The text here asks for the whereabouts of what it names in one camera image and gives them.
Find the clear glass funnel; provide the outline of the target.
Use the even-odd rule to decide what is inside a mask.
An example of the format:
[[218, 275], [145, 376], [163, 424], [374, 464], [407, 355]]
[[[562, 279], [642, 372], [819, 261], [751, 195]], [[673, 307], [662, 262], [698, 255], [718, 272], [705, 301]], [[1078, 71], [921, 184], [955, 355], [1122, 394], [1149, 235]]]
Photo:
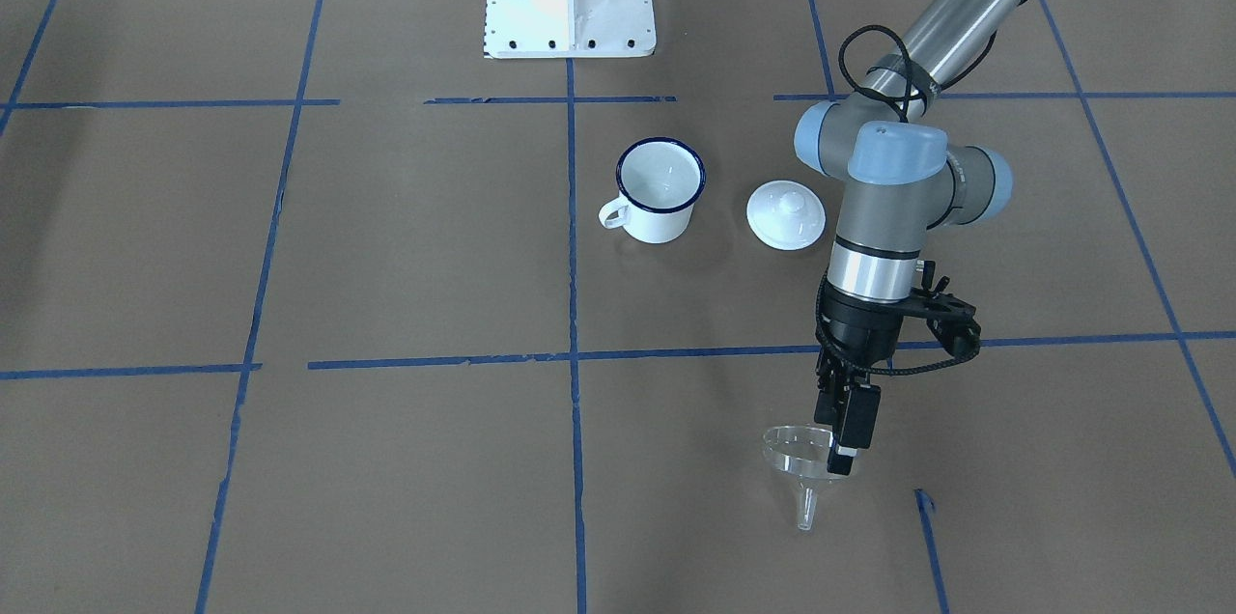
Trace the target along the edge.
[[831, 473], [831, 429], [810, 425], [772, 426], [761, 434], [761, 452], [768, 465], [798, 483], [796, 521], [801, 532], [815, 529], [824, 487], [842, 476]]

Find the white enamel mug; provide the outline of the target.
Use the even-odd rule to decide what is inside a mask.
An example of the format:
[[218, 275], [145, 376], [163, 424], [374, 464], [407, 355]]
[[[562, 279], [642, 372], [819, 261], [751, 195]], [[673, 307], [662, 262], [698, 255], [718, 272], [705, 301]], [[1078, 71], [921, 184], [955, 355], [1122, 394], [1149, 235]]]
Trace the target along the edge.
[[664, 245], [688, 227], [707, 174], [702, 157], [680, 140], [653, 136], [625, 149], [616, 166], [618, 196], [599, 209], [606, 230]]

